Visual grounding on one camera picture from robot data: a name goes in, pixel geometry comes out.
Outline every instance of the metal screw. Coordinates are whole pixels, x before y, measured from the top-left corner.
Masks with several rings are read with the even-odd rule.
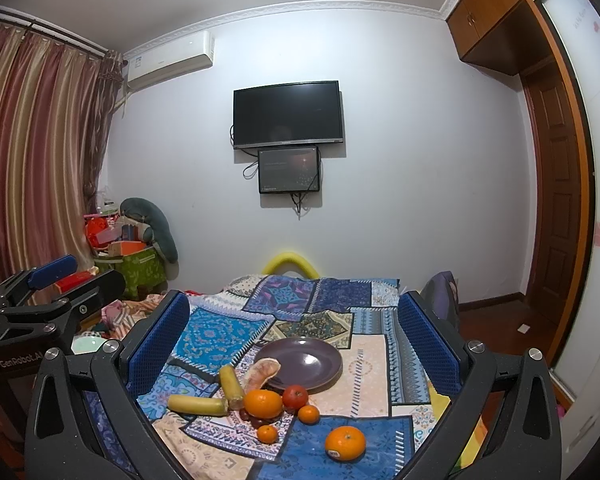
[[[113,354],[118,348],[120,348],[120,341],[116,339],[110,339],[102,345],[105,354]]]
[[[467,343],[469,350],[471,350],[471,352],[473,352],[474,354],[481,354],[482,352],[484,352],[484,343],[482,341],[478,341],[477,339],[471,339],[471,341],[469,341]]]
[[[59,350],[57,348],[55,348],[55,347],[50,348],[49,350],[47,350],[45,352],[45,359],[48,359],[51,361],[51,359],[55,359],[56,357],[58,357],[58,353],[59,353]]]
[[[530,348],[529,357],[531,357],[534,361],[539,361],[540,359],[542,359],[542,352],[539,351],[537,348]]]

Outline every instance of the brown patterned curtain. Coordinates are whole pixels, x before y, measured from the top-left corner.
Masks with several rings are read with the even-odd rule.
[[[92,264],[82,216],[102,167],[119,60],[0,23],[0,281],[64,254]]]

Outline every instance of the orange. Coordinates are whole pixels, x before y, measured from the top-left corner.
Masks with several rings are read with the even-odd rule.
[[[320,420],[320,412],[318,408],[308,404],[298,410],[298,418],[305,424],[315,424]]]
[[[365,435],[353,426],[340,426],[331,431],[324,441],[324,449],[334,460],[348,462],[362,455],[365,451]]]
[[[262,443],[273,444],[278,439],[278,430],[267,424],[258,428],[257,435]]]
[[[242,401],[244,409],[256,418],[276,418],[282,412],[282,397],[270,390],[251,390]]]

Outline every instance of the air conditioner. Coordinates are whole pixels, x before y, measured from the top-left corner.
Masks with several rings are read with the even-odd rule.
[[[132,90],[167,81],[214,64],[213,38],[208,30],[157,46],[129,61],[127,83]]]

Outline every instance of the door frame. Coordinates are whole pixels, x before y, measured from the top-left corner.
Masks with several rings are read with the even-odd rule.
[[[558,361],[560,353],[567,341],[569,332],[575,320],[575,316],[580,306],[580,298],[584,289],[587,271],[589,270],[589,261],[591,258],[591,248],[593,244],[593,233],[595,228],[595,181],[593,151],[591,147],[591,138],[589,135],[589,123],[584,108],[584,101],[580,94],[580,88],[577,85],[575,74],[569,57],[557,38],[558,35],[553,24],[548,17],[544,15],[541,8],[534,0],[526,0],[534,16],[538,20],[542,32],[552,51],[552,56],[540,61],[534,66],[520,73],[522,80],[526,103],[529,107],[531,127],[534,138],[534,151],[536,153],[536,174],[538,189],[538,206],[536,215],[536,238],[534,241],[534,252],[529,272],[529,281],[526,295],[529,296],[531,286],[535,280],[538,270],[538,249],[540,243],[540,226],[542,222],[542,160],[540,157],[538,128],[536,118],[531,111],[532,102],[528,91],[526,76],[542,68],[550,62],[558,65],[558,70],[562,76],[562,82],[567,93],[567,98],[573,115],[573,123],[576,132],[576,145],[578,149],[578,162],[580,163],[580,227],[578,229],[578,245],[576,248],[576,257],[571,276],[569,292],[564,303],[564,309],[560,318],[560,323],[556,329],[554,338],[545,356],[549,366],[553,366]]]

